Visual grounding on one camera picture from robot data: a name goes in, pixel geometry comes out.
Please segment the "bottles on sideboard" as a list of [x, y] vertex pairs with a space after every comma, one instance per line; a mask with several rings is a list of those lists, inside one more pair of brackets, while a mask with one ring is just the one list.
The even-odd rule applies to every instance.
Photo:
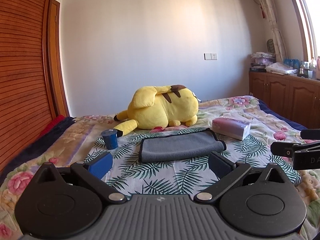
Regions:
[[289, 67], [287, 74], [307, 79], [317, 79], [317, 63], [314, 58], [311, 61], [300, 61], [298, 59], [284, 59], [283, 64]]

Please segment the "palm leaf print cloth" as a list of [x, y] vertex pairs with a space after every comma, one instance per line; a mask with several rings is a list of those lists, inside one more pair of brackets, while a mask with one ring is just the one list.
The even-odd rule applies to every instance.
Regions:
[[[133, 194], [194, 194], [218, 181], [209, 169], [208, 157], [196, 157], [180, 161], [165, 161], [143, 164], [139, 161], [140, 143], [146, 138], [185, 134], [201, 131], [200, 127], [176, 129], [168, 132], [137, 130], [118, 140], [118, 147], [110, 150], [113, 157], [112, 169], [103, 181], [123, 193], [127, 198]], [[274, 156], [270, 145], [275, 141], [302, 143], [300, 133], [294, 129], [272, 131], [255, 130], [243, 141], [217, 135], [227, 149], [222, 155], [232, 162], [244, 161], [253, 167], [265, 167], [277, 163], [294, 185], [301, 181], [300, 175], [282, 157]]]

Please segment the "wooden sideboard cabinet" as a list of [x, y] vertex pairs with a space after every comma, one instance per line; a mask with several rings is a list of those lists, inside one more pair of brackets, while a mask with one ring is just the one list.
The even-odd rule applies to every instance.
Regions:
[[306, 128], [319, 128], [319, 81], [249, 72], [249, 92], [282, 117]]

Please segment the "white wall socket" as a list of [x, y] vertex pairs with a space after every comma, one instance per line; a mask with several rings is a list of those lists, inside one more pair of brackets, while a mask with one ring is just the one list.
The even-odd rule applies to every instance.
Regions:
[[204, 53], [205, 60], [217, 60], [217, 53]]

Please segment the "white plastic bag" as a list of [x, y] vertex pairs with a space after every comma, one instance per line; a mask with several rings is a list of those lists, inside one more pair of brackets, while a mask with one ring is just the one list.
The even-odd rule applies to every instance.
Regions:
[[266, 66], [265, 69], [268, 73], [273, 73], [273, 74], [280, 74], [280, 75], [296, 75], [297, 74], [297, 70], [295, 68], [279, 62], [270, 64]]

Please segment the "yellow Pikachu plush toy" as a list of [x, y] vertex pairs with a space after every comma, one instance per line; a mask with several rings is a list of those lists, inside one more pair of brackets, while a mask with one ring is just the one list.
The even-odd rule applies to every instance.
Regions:
[[189, 127], [197, 122], [200, 100], [184, 85], [145, 86], [138, 89], [126, 110], [114, 120], [120, 122], [114, 129], [122, 137], [135, 129], [156, 127]]

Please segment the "wooden wardrobe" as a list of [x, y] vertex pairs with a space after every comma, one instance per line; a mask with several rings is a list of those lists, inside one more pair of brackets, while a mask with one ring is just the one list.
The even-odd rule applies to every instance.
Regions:
[[58, 115], [49, 65], [53, 0], [1, 0], [1, 169]]

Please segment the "pink tissue pack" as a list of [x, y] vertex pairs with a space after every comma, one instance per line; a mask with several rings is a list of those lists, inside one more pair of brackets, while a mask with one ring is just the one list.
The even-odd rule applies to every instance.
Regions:
[[212, 130], [233, 139], [244, 140], [249, 134], [251, 123], [232, 118], [216, 118], [212, 120]]

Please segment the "blue cylindrical container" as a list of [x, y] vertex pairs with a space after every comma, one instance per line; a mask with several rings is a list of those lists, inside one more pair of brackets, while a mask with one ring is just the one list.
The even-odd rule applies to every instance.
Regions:
[[113, 150], [118, 147], [117, 130], [107, 129], [101, 132], [101, 136], [108, 150]]

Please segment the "stack of folded linens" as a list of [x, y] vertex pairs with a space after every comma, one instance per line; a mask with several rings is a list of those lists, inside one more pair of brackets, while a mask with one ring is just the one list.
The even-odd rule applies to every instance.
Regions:
[[250, 72], [266, 72], [266, 67], [276, 62], [273, 53], [257, 52], [251, 54]]

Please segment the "dark blue blanket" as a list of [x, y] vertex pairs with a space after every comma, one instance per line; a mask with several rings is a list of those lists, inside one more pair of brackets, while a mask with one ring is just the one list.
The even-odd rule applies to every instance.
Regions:
[[49, 132], [47, 135], [36, 139], [28, 147], [22, 150], [16, 157], [14, 157], [7, 166], [1, 172], [1, 183], [5, 180], [7, 175], [13, 171], [15, 168], [19, 167], [21, 164], [26, 163], [32, 159], [39, 157], [41, 154], [46, 152], [54, 142], [63, 135], [67, 128], [75, 123], [73, 117], [66, 117], [61, 125], [61, 129], [57, 132]]

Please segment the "floral bed quilt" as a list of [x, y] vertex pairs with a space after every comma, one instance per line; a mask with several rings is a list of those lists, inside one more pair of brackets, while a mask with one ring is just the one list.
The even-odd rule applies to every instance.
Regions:
[[[232, 118], [251, 123], [251, 130], [270, 129], [274, 132], [294, 129], [299, 133], [302, 126], [273, 113], [266, 105], [252, 96], [216, 99], [201, 103], [197, 123], [191, 127], [178, 126], [143, 130], [168, 132], [176, 129], [200, 127], [210, 128], [216, 118]], [[65, 167], [76, 161], [90, 161], [106, 152], [100, 134], [113, 128], [116, 122], [112, 115], [87, 115], [76, 117], [75, 123], [39, 157], [32, 159], [11, 171], [1, 183], [1, 239], [18, 239], [20, 228], [16, 222], [14, 209], [22, 192], [33, 175], [44, 162]], [[319, 170], [297, 171], [301, 181], [296, 186], [306, 203], [307, 218], [301, 234], [305, 239], [313, 239], [319, 233]]]

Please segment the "red blanket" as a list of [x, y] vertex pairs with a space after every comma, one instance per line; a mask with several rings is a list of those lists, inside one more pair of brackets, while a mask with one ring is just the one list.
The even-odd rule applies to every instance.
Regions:
[[66, 119], [64, 115], [58, 115], [55, 117], [45, 128], [41, 131], [41, 133], [38, 136], [38, 139], [41, 137], [47, 135], [49, 132], [57, 132], [61, 129], [61, 125], [63, 121]]

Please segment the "grey folded towel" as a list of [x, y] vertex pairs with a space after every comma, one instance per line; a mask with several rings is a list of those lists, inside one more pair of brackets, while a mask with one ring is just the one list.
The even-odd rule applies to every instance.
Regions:
[[226, 143], [217, 139], [215, 133], [208, 128], [193, 133], [143, 139], [140, 144], [139, 161], [178, 161], [202, 157], [211, 152], [221, 153], [226, 148]]

